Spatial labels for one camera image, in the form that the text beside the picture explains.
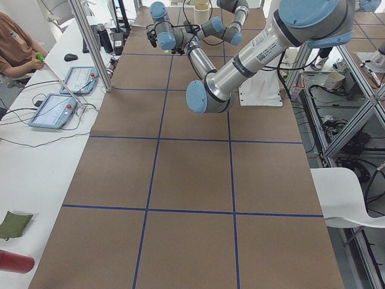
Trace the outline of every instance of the blue joint cap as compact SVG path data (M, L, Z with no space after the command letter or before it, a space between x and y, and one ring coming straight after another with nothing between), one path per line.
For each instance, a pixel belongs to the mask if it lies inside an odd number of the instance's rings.
M238 44L240 44L242 38L243 38L243 35L237 32L231 39L231 44L237 46Z
M167 14L167 9L162 2L154 2L150 6L151 17L158 19L164 17Z
M171 50L175 48L175 36L168 32L161 32L158 34L158 42L163 50Z
M204 113L207 109L207 93L205 86L199 80L191 82L186 91L186 102L190 110L195 113Z
M323 21L338 5L338 0L281 0L279 16L283 23L306 28Z
M221 32L224 29L222 20L218 16L211 20L211 24L216 32Z
M341 35L326 38L326 39L321 39L317 41L308 41L306 42L306 44L309 48L332 47L332 46L348 43L351 40L352 36L353 36L353 31L349 31L345 34L341 34Z

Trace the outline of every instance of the red bottle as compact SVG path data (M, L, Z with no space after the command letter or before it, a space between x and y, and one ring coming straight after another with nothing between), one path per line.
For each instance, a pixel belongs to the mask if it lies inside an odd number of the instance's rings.
M0 270L28 273L35 265L33 258L0 250Z

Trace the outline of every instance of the green object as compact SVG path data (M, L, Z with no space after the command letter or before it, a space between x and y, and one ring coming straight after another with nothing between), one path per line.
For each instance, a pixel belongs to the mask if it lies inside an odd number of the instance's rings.
M17 215L7 212L4 221L0 225L0 239L8 241L10 238L23 236L25 227L33 215Z
M44 56L41 52L39 52L36 57L40 60L40 62L44 62Z

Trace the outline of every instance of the shoe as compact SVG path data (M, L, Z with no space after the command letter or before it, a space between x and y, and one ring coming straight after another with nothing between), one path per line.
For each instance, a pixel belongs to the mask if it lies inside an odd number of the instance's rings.
M328 57L325 57L325 58L318 58L317 61L315 61L315 63L313 63L312 65L310 65L310 67L313 69L313 70L316 70L316 71L320 71L322 70L322 68L324 68L324 65L326 63L326 61L328 60L329 58Z

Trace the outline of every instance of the person's arm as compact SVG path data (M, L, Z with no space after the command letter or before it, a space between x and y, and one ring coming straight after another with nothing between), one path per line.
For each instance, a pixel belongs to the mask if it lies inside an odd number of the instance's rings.
M44 58L47 57L48 52L47 52L47 51L46 51L40 44L38 44L34 39L32 39L31 47L32 47L33 50L35 50L36 52L42 53L43 56L44 56Z
M36 54L32 57L32 59L20 66L16 67L8 67L2 71L2 73L5 76L12 77L12 78L18 78L21 77L27 73L30 73L33 69L41 69L44 66L44 63L42 63L40 60L36 59Z

